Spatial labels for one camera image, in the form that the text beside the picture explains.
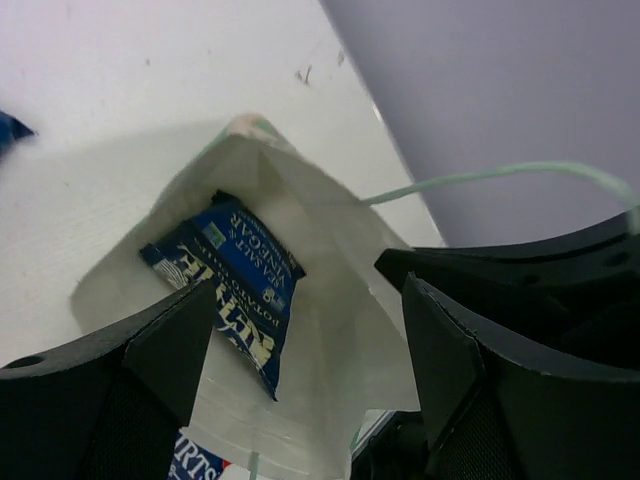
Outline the blue cookie snack packet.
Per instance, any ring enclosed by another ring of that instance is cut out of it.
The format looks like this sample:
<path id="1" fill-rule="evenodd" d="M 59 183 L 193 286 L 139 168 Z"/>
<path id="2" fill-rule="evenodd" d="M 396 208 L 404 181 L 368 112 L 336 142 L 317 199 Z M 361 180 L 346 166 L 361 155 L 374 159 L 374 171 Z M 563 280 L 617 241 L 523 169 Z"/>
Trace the blue cookie snack packet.
<path id="1" fill-rule="evenodd" d="M 24 124 L 16 117 L 0 111 L 0 158 L 4 159 L 15 148 L 16 145 L 32 137 L 35 137 L 37 132 Z"/>

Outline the green printed paper bag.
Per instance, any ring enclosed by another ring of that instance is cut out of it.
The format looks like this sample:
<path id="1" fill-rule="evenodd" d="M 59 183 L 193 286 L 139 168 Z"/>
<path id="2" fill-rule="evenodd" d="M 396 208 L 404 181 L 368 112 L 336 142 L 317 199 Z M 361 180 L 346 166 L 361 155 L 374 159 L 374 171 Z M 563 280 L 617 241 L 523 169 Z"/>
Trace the green printed paper bag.
<path id="1" fill-rule="evenodd" d="M 343 479 L 370 409 L 418 411 L 402 290 L 375 268 L 387 249 L 412 250 L 376 205 L 305 160 L 264 118 L 241 116 L 206 142 L 198 128 L 137 135 L 81 154 L 87 182 L 130 210 L 155 201 L 80 281 L 77 322 L 102 327 L 178 290 L 139 250 L 211 204 L 240 199 L 306 272 L 295 288 L 276 397 L 221 332 L 209 339 L 189 433 L 252 471 L 281 479 Z"/>

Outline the blue white snack packet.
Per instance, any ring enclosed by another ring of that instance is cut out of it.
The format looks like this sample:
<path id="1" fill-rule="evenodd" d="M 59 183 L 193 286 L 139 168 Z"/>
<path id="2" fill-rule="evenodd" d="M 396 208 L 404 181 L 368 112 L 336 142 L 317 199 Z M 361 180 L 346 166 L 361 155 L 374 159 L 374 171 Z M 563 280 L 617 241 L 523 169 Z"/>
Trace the blue white snack packet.
<path id="1" fill-rule="evenodd" d="M 211 204 L 139 250 L 176 289 L 214 285 L 214 327 L 255 366 L 271 398 L 297 282 L 306 272 L 237 197 L 217 191 Z"/>

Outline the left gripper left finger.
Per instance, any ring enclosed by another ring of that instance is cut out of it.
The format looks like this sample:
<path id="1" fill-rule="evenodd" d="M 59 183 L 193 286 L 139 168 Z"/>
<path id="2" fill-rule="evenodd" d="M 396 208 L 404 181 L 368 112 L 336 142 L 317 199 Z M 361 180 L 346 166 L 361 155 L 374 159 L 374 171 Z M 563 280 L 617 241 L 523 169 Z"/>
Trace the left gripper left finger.
<path id="1" fill-rule="evenodd" d="M 189 424 L 210 283 L 1 369 L 4 479 L 165 479 Z"/>

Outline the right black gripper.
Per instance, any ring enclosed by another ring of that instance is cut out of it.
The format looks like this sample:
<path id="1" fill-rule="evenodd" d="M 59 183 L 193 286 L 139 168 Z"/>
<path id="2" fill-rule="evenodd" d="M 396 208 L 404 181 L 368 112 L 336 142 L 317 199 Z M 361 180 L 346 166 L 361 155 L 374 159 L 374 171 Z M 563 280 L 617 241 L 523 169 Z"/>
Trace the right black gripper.
<path id="1" fill-rule="evenodd" d="M 639 237 L 627 232 L 624 215 L 529 243 L 387 249 L 374 266 L 396 290 L 414 274 L 537 343 L 639 367 Z"/>

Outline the dark blue red snack packet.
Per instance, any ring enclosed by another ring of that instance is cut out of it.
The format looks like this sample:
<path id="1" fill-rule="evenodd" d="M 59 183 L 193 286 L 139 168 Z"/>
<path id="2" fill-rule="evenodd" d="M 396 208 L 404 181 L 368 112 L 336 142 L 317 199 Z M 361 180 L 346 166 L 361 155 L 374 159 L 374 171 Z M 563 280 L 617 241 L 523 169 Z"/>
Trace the dark blue red snack packet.
<path id="1" fill-rule="evenodd" d="M 179 431 L 168 480 L 217 480 L 229 465 L 230 462 L 199 446 Z"/>

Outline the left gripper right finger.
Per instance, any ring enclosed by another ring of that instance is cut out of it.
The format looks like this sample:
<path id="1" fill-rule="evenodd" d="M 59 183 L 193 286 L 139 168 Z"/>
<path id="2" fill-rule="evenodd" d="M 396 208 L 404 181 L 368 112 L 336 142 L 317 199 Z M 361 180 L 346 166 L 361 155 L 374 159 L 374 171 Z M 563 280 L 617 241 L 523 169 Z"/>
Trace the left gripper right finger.
<path id="1" fill-rule="evenodd" d="M 635 479 L 639 375 L 519 335 L 414 275 L 402 308 L 434 479 Z"/>

